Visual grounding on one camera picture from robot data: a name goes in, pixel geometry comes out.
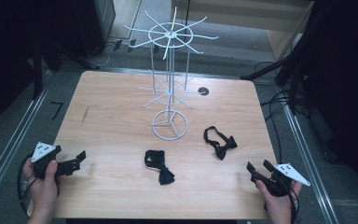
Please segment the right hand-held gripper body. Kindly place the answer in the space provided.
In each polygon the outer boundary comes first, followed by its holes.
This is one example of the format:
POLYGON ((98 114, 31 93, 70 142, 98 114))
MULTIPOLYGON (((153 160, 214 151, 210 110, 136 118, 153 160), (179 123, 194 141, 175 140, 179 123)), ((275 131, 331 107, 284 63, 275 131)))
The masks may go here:
POLYGON ((292 181, 299 182, 303 185, 310 186, 307 180, 299 171, 290 163, 274 165, 276 175, 269 178, 269 184, 266 185, 268 192, 275 197, 282 197, 289 194, 292 181))

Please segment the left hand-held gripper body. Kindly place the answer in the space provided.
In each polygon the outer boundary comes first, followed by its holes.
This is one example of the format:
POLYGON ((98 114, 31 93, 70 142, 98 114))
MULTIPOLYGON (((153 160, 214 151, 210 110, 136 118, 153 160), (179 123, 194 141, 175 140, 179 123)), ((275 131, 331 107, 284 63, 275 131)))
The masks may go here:
POLYGON ((44 180, 46 176, 46 170, 52 160, 50 158, 50 152, 55 149, 56 146, 48 145, 42 142, 38 142, 34 154, 31 158, 33 164, 34 174, 37 178, 44 180))

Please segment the black bow tie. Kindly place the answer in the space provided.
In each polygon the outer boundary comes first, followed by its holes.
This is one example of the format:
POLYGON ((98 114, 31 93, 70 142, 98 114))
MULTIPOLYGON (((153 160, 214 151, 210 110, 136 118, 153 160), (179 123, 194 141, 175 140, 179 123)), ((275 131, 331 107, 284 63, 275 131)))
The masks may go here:
POLYGON ((148 168, 159 170, 158 181, 160 185, 168 185, 174 181, 174 174, 165 164, 164 150, 147 150, 145 153, 145 165, 148 168))
POLYGON ((224 134, 220 133, 214 126, 210 126, 204 131, 203 138, 207 144, 211 145, 214 148, 216 157, 221 161, 225 158, 229 149, 234 149, 238 146, 233 136, 226 137, 224 134), (211 140, 208 136, 209 131, 215 131, 217 135, 226 144, 224 146, 221 146, 218 141, 211 140))

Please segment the white wire display rack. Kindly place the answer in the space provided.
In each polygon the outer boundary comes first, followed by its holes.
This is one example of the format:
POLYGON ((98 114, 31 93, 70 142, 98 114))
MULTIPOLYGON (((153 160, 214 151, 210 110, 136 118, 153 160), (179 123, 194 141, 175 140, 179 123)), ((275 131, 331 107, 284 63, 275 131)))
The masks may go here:
POLYGON ((178 140, 183 137, 187 130, 189 121, 186 116, 179 111, 179 106, 183 105, 189 109, 192 106, 186 102, 189 94, 199 94, 198 90, 192 91, 187 85, 195 78, 189 77, 190 53, 201 54, 201 51, 194 49, 191 43, 194 38, 217 39, 217 36, 197 35, 192 28, 206 20, 191 24, 182 24, 176 20, 177 7, 174 8, 173 18, 170 21, 158 22, 145 12, 145 15, 154 25, 149 29, 136 29, 127 27, 135 33, 146 35, 146 41, 136 43, 131 41, 129 47, 132 49, 148 46, 150 48, 151 69, 149 70, 152 78, 151 87, 137 86, 138 90, 151 91, 152 98, 143 105, 147 107, 153 103, 163 106, 151 120, 153 133, 163 140, 178 140), (178 49, 186 49, 186 71, 182 77, 175 70, 175 52, 178 49))

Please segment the person's right hand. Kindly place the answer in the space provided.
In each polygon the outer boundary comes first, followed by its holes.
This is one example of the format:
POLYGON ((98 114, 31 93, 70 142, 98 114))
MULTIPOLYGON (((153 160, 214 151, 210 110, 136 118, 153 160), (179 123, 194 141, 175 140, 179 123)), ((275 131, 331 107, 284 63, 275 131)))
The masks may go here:
POLYGON ((265 200, 269 218, 290 219, 294 221, 295 200, 302 189, 301 183, 293 182, 290 194, 283 197, 272 196, 265 184, 260 180, 256 181, 256 186, 265 200))

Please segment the person's left hand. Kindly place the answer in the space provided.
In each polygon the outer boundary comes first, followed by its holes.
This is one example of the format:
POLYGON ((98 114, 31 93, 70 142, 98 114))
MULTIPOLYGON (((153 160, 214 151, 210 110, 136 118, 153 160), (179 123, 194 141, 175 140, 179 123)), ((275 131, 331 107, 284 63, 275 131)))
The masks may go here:
POLYGON ((58 187, 55 174, 58 170, 58 163, 51 161, 46 170, 44 180, 36 178, 30 186, 33 196, 34 209, 32 214, 54 217, 58 208, 58 187))

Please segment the black floor tape mark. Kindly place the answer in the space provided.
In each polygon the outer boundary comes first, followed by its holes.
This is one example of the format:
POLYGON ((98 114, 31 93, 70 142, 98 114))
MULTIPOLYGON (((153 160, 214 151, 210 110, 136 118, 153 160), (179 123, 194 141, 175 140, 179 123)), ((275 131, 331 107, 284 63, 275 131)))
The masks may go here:
POLYGON ((54 116, 52 117, 52 120, 55 120, 55 119, 57 118, 57 116, 59 115, 59 113, 61 112, 61 110, 62 110, 63 102, 51 101, 50 103, 51 103, 52 105, 56 105, 56 106, 57 106, 56 112, 55 112, 54 116))

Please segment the black tripod stand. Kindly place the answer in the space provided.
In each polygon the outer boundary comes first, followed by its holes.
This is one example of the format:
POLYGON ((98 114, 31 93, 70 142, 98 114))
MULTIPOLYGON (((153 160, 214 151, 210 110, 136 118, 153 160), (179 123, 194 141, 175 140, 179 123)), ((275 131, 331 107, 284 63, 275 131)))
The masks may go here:
POLYGON ((82 65, 83 67, 91 70, 97 70, 99 65, 92 65, 75 55, 72 51, 59 43, 52 40, 37 40, 34 45, 34 60, 33 60, 33 75, 34 75, 34 95, 32 97, 35 100, 43 90, 43 78, 42 78, 42 60, 45 60, 48 67, 54 71, 59 71, 62 66, 62 62, 58 57, 58 53, 62 53, 69 57, 71 60, 82 65))
POLYGON ((253 81, 258 77, 262 77, 265 74, 274 71, 278 68, 280 68, 279 74, 275 77, 275 83, 278 86, 284 85, 289 78, 292 79, 291 82, 291 88, 289 91, 289 109, 290 111, 295 114, 296 112, 296 89, 297 84, 299 81, 299 72, 300 72, 300 66, 299 61, 301 58, 301 54, 307 47, 308 43, 312 39, 313 33, 318 27, 318 20, 315 19, 313 22, 309 23, 307 25, 306 31, 302 35, 302 37, 299 39, 297 45, 294 47, 294 49, 283 59, 277 61, 276 63, 273 63, 259 71, 256 71, 252 73, 251 75, 247 76, 241 76, 240 80, 249 80, 253 81))

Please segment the black cabinet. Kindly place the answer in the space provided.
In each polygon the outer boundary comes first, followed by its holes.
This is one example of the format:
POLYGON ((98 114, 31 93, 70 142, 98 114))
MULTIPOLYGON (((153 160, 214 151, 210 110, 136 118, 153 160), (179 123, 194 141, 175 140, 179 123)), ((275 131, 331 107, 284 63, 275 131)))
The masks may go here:
POLYGON ((105 48, 116 17, 114 0, 73 0, 80 31, 80 55, 92 57, 105 48))

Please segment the light wooden panel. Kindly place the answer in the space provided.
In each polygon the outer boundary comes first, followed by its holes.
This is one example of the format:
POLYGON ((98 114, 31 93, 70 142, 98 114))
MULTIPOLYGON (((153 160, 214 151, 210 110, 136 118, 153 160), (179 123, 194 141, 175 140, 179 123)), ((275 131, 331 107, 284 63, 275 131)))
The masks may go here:
POLYGON ((273 55, 280 60, 307 25, 312 0, 170 0, 178 19, 251 27, 267 31, 273 55))

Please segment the aluminium floor rail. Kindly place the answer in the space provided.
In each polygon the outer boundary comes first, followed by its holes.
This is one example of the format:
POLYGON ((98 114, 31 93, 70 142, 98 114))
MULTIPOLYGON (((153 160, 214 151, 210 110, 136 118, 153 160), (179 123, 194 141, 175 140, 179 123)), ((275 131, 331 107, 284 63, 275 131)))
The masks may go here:
POLYGON ((292 114, 292 111, 289 109, 288 106, 284 109, 284 111, 294 138, 296 140, 297 148, 301 155, 302 161, 309 175, 310 183, 312 185, 316 200, 323 214, 324 221, 326 224, 339 224, 336 211, 334 209, 334 206, 332 205, 332 201, 326 190, 324 182, 322 181, 316 163, 311 156, 310 148, 299 126, 298 120, 296 116, 292 114))
POLYGON ((0 183, 39 107, 44 102, 53 76, 53 72, 49 70, 45 72, 42 75, 44 85, 39 95, 32 100, 29 95, 33 95, 34 91, 30 88, 26 89, 0 117, 0 183))

